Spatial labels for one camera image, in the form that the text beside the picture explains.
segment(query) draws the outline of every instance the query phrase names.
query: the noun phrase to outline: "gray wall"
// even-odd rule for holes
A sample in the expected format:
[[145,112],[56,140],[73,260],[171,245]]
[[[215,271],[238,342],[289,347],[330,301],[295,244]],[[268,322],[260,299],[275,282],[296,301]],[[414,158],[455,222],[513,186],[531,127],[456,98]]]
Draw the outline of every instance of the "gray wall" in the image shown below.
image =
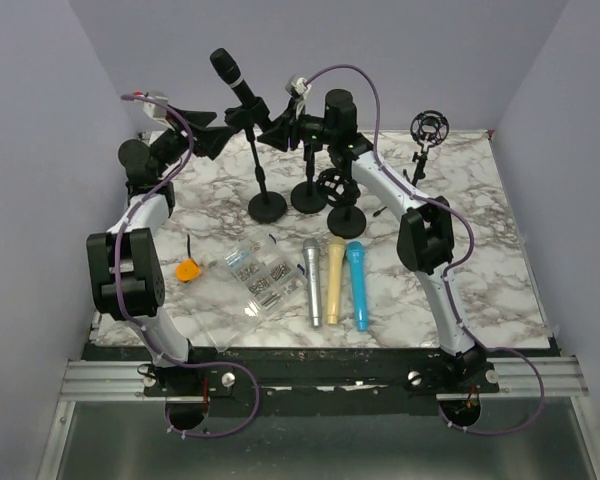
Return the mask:
[[[235,97],[209,54],[225,47],[272,112],[294,73],[354,63],[376,81],[382,126],[408,128],[442,110],[454,128],[492,128],[531,67],[566,0],[71,0],[118,93],[157,89],[182,108],[224,111]],[[350,88],[369,127],[374,110],[352,72],[316,82],[315,112]],[[148,120],[132,112],[139,126]]]
[[569,2],[494,145],[548,319],[600,421],[600,0]]
[[92,311],[85,239],[120,213],[132,133],[65,0],[0,0],[0,479],[33,478]]

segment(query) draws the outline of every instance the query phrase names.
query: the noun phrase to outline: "round stand base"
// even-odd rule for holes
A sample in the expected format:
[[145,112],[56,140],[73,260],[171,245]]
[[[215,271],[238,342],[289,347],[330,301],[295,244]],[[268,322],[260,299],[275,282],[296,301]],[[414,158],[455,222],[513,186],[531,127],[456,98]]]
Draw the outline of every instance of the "round stand base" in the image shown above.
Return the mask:
[[291,205],[300,213],[318,213],[327,206],[327,199],[318,195],[315,184],[307,195],[307,182],[302,182],[291,190]]
[[264,196],[259,193],[249,201],[249,216],[258,223],[273,223],[287,211],[287,202],[276,192],[268,192],[269,203],[264,203]]
[[331,233],[348,240],[364,233],[367,228],[367,219],[358,207],[339,207],[331,210],[327,217],[327,226]]

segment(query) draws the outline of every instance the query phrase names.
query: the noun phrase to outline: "marble surface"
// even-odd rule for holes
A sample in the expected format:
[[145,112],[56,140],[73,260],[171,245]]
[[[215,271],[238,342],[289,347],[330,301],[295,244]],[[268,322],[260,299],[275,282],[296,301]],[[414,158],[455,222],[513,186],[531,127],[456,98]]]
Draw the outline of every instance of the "marble surface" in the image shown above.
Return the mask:
[[[379,149],[397,171],[413,172],[411,157],[416,146],[404,132],[381,135]],[[289,202],[291,189],[304,178],[302,149],[280,153],[260,145],[267,186],[282,193],[289,203],[287,214],[276,224],[261,226],[247,215],[246,207],[258,192],[249,146],[235,137],[223,154],[211,161],[193,158],[176,179],[177,207],[155,236],[166,286],[165,308],[178,330],[194,346],[209,345],[195,312],[187,301],[188,287],[175,278],[175,268],[186,258],[186,234],[192,238],[194,258],[203,252],[227,253],[245,236],[258,232],[275,235],[280,248],[302,262],[302,242],[317,235],[330,236],[326,226],[329,207],[316,215],[303,215]],[[316,171],[330,167],[326,152],[316,158]],[[432,150],[427,178],[418,187],[431,195],[444,195],[464,214],[476,235],[470,261],[456,270],[456,283],[473,331],[489,346],[548,347],[529,273],[520,249],[511,212],[498,177],[486,133],[451,133]],[[424,292],[415,276],[400,263],[396,253],[398,221],[387,210],[372,213],[379,200],[361,187],[358,206],[367,215],[367,230],[358,239],[367,250],[368,332],[356,331],[352,320],[350,278],[343,269],[341,322],[314,330],[307,318],[306,294],[285,305],[279,315],[262,321],[250,333],[234,341],[250,347],[432,347],[436,328]],[[467,234],[454,220],[455,257],[467,248]],[[326,284],[326,256],[322,256],[322,284]],[[122,322],[104,317],[98,345],[140,345]]]

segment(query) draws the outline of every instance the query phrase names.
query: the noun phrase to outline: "circular shock mount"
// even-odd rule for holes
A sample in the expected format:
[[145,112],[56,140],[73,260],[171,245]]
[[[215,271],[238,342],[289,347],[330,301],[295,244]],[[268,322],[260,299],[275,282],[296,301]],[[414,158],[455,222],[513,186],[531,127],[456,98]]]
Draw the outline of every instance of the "circular shock mount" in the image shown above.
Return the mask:
[[327,217],[331,233],[345,239],[356,238],[364,233],[367,219],[362,210],[355,206],[360,198],[360,189],[355,180],[343,175],[337,168],[328,168],[318,176],[316,189],[333,207]]
[[425,110],[411,122],[411,138],[421,147],[436,147],[448,134],[449,122],[436,110]]

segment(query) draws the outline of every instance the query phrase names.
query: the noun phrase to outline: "cable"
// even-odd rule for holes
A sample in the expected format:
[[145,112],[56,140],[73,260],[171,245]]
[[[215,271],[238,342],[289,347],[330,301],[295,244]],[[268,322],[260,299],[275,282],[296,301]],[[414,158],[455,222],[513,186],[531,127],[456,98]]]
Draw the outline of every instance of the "cable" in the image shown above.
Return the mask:
[[311,77],[309,77],[309,79],[307,79],[306,83],[311,84],[316,78],[324,75],[327,72],[330,72],[332,70],[337,70],[337,69],[348,69],[348,70],[354,70],[354,71],[358,72],[360,75],[362,75],[364,77],[364,79],[367,81],[367,83],[371,87],[371,90],[373,91],[373,97],[376,102],[376,121],[375,121],[375,126],[374,126],[374,131],[373,131],[373,156],[374,156],[374,160],[375,160],[375,163],[378,166],[378,168],[398,188],[400,188],[405,194],[407,194],[407,196],[409,196],[409,198],[420,201],[420,202],[428,203],[428,204],[438,207],[446,212],[449,212],[451,215],[456,217],[467,230],[467,234],[469,236],[469,247],[467,248],[466,253],[464,254],[464,256],[462,258],[460,258],[460,260],[457,260],[456,262],[449,264],[442,272],[442,281],[444,282],[445,291],[449,298],[449,304],[451,305],[451,310],[453,311],[453,315],[456,319],[456,323],[460,326],[460,328],[462,329],[462,331],[465,334],[467,334],[478,346],[480,346],[481,348],[484,348],[486,351],[488,351],[488,352],[505,351],[505,352],[509,352],[513,355],[520,357],[525,363],[527,363],[531,367],[531,369],[533,370],[533,373],[536,375],[536,378],[538,379],[538,386],[540,387],[540,401],[538,404],[538,408],[526,422],[524,422],[523,424],[521,424],[517,427],[510,428],[507,430],[498,430],[498,431],[492,431],[492,432],[467,429],[465,427],[461,427],[461,426],[456,425],[453,422],[451,422],[447,418],[447,416],[444,414],[444,412],[442,411],[441,408],[439,408],[440,415],[447,422],[449,427],[455,428],[456,430],[460,430],[460,431],[463,431],[466,433],[471,433],[474,435],[482,435],[482,436],[506,435],[509,433],[519,432],[519,431],[529,427],[538,419],[538,417],[544,410],[545,403],[546,403],[544,382],[542,380],[542,376],[540,375],[540,372],[538,371],[538,368],[525,355],[523,355],[522,353],[518,352],[517,350],[515,350],[513,348],[508,348],[508,347],[488,348],[464,324],[464,321],[462,320],[462,317],[460,316],[460,313],[458,312],[458,307],[456,305],[455,299],[453,298],[453,292],[451,291],[451,285],[449,283],[448,273],[452,268],[455,268],[457,266],[464,264],[467,260],[469,260],[469,257],[471,257],[471,255],[473,254],[473,251],[475,249],[475,235],[473,233],[473,229],[471,228],[471,225],[469,224],[469,222],[467,221],[466,218],[464,218],[459,212],[457,212],[453,208],[451,208],[441,202],[438,202],[437,200],[434,200],[432,198],[423,197],[421,195],[416,195],[410,188],[407,188],[407,186],[404,183],[399,181],[396,178],[396,176],[393,175],[391,170],[389,170],[387,168],[386,164],[380,159],[380,155],[378,154],[378,137],[380,135],[380,95],[378,94],[378,89],[376,88],[375,84],[373,83],[373,80],[371,80],[371,77],[369,77],[369,75],[367,75],[367,73],[364,70],[362,70],[359,67],[356,67],[355,65],[350,65],[350,64],[332,65],[331,67],[324,68],[324,69],[318,71],[317,73],[315,73],[314,75],[312,75]]
[[[113,253],[113,267],[114,267],[113,273],[114,273],[114,278],[115,278],[116,297],[118,299],[118,307],[120,308],[120,313],[122,314],[122,317],[125,320],[133,323],[134,325],[139,327],[142,332],[145,332],[146,326],[140,320],[138,320],[137,318],[135,318],[129,314],[129,311],[127,310],[127,306],[124,301],[124,295],[122,293],[122,273],[120,272],[120,256],[121,256],[120,251],[122,248],[122,237],[124,235],[125,230],[127,229],[127,226],[133,219],[133,216],[136,214],[138,209],[147,200],[149,200],[151,197],[153,197],[153,195],[155,195],[155,193],[158,190],[160,190],[162,187],[167,185],[176,175],[178,175],[184,169],[184,167],[187,165],[187,163],[191,159],[191,155],[193,154],[194,143],[193,143],[193,132],[191,131],[191,127],[189,127],[189,124],[187,123],[187,121],[182,117],[182,115],[180,115],[178,113],[178,111],[176,109],[174,109],[173,107],[169,106],[166,103],[162,103],[162,102],[159,102],[152,98],[145,97],[144,95],[137,95],[137,93],[138,92],[136,92],[136,94],[133,94],[133,95],[125,94],[125,95],[122,95],[120,98],[124,101],[139,100],[141,102],[152,103],[154,105],[164,108],[167,112],[169,112],[169,114],[171,114],[182,125],[185,132],[187,133],[187,140],[189,141],[189,151],[187,153],[187,156],[183,160],[181,160],[178,163],[178,165],[160,183],[158,183],[149,192],[147,192],[140,199],[140,201],[138,203],[136,203],[133,207],[131,207],[129,209],[129,211],[126,213],[122,223],[120,224],[120,230],[118,230],[118,233],[116,235],[116,240],[115,240],[115,245],[114,245],[114,253]],[[256,377],[253,375],[253,373],[251,373],[251,371],[248,368],[246,368],[242,365],[239,365],[237,363],[233,363],[233,362],[207,362],[207,363],[197,363],[197,364],[180,362],[179,360],[171,358],[169,355],[165,354],[164,352],[161,352],[159,347],[157,347],[153,343],[153,341],[151,340],[150,337],[148,337],[146,335],[143,335],[143,336],[144,336],[145,342],[147,343],[147,345],[149,346],[149,348],[151,350],[153,350],[154,352],[157,352],[161,358],[164,358],[165,360],[167,360],[168,362],[172,363],[175,366],[178,366],[181,368],[190,368],[190,369],[202,369],[202,368],[214,368],[214,367],[237,368],[238,370],[243,371],[249,377],[249,379],[251,380],[251,383],[253,384],[253,387],[255,389],[255,400],[254,400],[253,409],[252,409],[251,413],[246,418],[246,420],[244,420],[241,424],[239,424],[238,426],[236,426],[232,429],[226,430],[224,432],[209,433],[209,434],[194,433],[194,432],[190,432],[187,430],[178,430],[173,425],[171,425],[171,421],[169,420],[169,416],[167,413],[167,422],[169,423],[168,431],[172,431],[172,430],[176,431],[176,432],[180,433],[183,436],[183,438],[184,437],[220,438],[220,437],[226,437],[229,435],[233,435],[234,433],[239,432],[240,430],[245,428],[247,425],[249,425],[249,423],[251,423],[251,421],[255,418],[256,414],[258,413],[258,408],[260,407],[260,387],[258,385],[258,381],[256,380]]]

